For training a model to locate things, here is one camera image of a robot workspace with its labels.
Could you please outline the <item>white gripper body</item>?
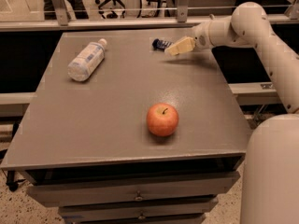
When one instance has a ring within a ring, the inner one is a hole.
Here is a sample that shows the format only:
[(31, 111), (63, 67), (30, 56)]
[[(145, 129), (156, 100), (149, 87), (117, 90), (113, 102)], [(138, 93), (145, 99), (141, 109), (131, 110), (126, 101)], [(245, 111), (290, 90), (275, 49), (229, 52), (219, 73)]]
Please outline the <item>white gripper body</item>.
[(192, 38), (194, 39), (195, 46), (199, 49), (212, 49), (214, 48), (211, 42), (209, 30), (212, 22), (206, 21), (192, 28)]

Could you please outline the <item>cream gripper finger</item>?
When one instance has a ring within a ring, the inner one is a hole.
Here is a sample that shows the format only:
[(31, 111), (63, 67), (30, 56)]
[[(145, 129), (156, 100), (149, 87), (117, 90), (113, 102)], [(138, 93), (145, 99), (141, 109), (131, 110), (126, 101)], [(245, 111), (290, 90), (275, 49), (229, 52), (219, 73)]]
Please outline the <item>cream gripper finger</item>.
[(187, 47), (195, 47), (195, 41), (190, 36), (183, 36), (181, 39), (175, 42), (176, 46), (187, 46)]
[(194, 44), (183, 43), (183, 44), (173, 44), (168, 47), (164, 52), (171, 56), (176, 56), (182, 53), (190, 52), (194, 49)]

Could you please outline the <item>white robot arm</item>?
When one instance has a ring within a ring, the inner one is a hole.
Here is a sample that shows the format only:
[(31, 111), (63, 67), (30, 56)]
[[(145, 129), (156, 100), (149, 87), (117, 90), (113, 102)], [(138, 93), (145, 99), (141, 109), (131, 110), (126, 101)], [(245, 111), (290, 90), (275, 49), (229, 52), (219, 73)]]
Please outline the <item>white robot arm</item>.
[(179, 55), (219, 46), (252, 48), (285, 112), (260, 123), (247, 146), (240, 224), (299, 224), (299, 59), (273, 30), (259, 4), (202, 22), (166, 52)]

